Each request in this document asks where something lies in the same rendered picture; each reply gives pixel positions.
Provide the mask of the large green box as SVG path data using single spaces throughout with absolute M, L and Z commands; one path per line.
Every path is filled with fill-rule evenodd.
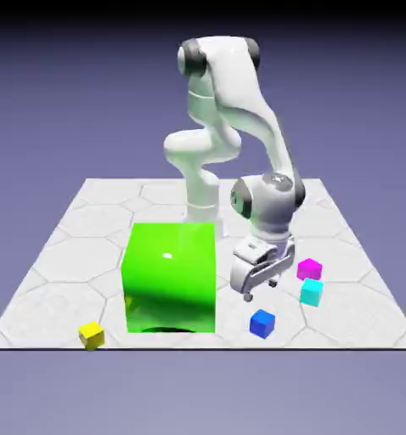
M 127 331 L 213 333 L 213 223 L 135 223 L 121 264 Z

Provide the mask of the small cyan cube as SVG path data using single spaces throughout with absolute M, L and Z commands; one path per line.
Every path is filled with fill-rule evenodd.
M 300 303 L 317 307 L 323 291 L 323 283 L 319 280 L 306 278 L 302 283 Z

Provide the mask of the small yellow cube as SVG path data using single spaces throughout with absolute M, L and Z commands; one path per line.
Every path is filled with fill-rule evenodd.
M 78 333 L 80 341 L 87 351 L 94 351 L 104 345 L 104 330 L 97 321 L 82 325 Z

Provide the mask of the small magenta cube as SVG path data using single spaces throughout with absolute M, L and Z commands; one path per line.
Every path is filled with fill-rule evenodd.
M 323 271 L 323 265 L 312 258 L 300 261 L 297 264 L 296 277 L 300 280 L 312 279 L 320 280 Z

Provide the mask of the small blue cube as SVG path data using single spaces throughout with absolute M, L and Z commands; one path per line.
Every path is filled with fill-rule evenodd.
M 275 326 L 275 315 L 263 309 L 257 310 L 250 319 L 249 331 L 251 334 L 266 339 Z

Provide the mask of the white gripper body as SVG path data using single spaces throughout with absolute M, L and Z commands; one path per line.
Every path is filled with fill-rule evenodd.
M 250 295 L 254 287 L 282 275 L 294 262 L 295 253 L 294 241 L 241 241 L 234 248 L 230 287 Z

